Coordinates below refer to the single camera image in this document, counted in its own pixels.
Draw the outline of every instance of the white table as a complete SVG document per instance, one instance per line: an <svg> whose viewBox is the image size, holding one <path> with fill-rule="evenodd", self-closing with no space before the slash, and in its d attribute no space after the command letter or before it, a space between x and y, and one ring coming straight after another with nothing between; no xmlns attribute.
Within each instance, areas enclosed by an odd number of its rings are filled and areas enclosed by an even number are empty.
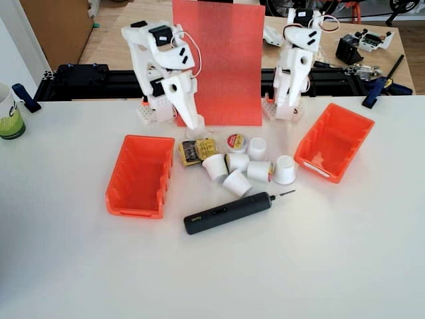
<svg viewBox="0 0 425 319"><path fill-rule="evenodd" d="M175 154L165 218L110 215L104 192L137 101L55 102L0 141L0 318L424 318L425 97L305 101L297 124L215 128L293 154L329 102L376 121L340 184L299 168L271 210L189 236L183 217L235 200Z"/></svg>

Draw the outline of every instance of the red plastic sheet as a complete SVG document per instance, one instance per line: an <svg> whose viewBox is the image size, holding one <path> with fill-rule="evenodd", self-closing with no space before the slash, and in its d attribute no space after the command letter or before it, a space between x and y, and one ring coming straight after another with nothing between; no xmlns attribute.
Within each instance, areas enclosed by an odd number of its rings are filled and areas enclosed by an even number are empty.
<svg viewBox="0 0 425 319"><path fill-rule="evenodd" d="M261 56L264 7L173 0L173 22L198 44L202 71L195 94L206 125L261 125ZM196 48L184 38L195 58Z"/></svg>

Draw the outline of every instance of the wooden cabinet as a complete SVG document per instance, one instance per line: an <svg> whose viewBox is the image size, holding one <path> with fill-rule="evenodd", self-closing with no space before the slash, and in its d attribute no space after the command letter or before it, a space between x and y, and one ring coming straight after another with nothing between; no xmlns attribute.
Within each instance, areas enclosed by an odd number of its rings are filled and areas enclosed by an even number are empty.
<svg viewBox="0 0 425 319"><path fill-rule="evenodd" d="M93 26L87 0L21 0L21 5L50 67L77 63Z"/></svg>

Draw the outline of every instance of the orange plastic bin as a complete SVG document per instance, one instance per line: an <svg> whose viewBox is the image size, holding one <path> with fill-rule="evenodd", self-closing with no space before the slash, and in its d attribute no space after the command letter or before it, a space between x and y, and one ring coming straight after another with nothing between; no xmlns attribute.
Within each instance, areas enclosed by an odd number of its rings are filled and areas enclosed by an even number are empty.
<svg viewBox="0 0 425 319"><path fill-rule="evenodd" d="M330 104L299 143L295 160L339 183L374 121Z"/></svg>
<svg viewBox="0 0 425 319"><path fill-rule="evenodd" d="M113 215L162 218L173 138L127 135L106 190Z"/></svg>

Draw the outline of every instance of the white wall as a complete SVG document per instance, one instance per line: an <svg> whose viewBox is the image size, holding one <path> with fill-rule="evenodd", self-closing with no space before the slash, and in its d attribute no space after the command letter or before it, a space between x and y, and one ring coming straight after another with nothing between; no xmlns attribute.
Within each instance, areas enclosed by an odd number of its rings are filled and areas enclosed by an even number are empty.
<svg viewBox="0 0 425 319"><path fill-rule="evenodd" d="M21 83L28 93L34 96L37 85L2 18L0 18L0 46L0 82L9 86Z"/></svg>
<svg viewBox="0 0 425 319"><path fill-rule="evenodd" d="M3 20L0 28L0 45L2 45L3 39L11 38L14 42L13 46L20 53L20 58L17 58L19 59L18 66L9 65L7 68L7 70L9 70L8 72L14 68L17 74L24 76L24 74L27 74L24 70L25 68L29 71L35 85L38 86L44 72L50 70L50 67L19 0L0 0L0 19ZM5 28L9 32L8 36L5 35ZM8 54L12 52L14 52L14 54L16 53L16 51L10 48L7 49L7 52ZM3 57L4 54L5 53L2 53L0 50L0 57L2 60L0 63L5 60ZM3 77L3 65L0 65L0 77Z"/></svg>

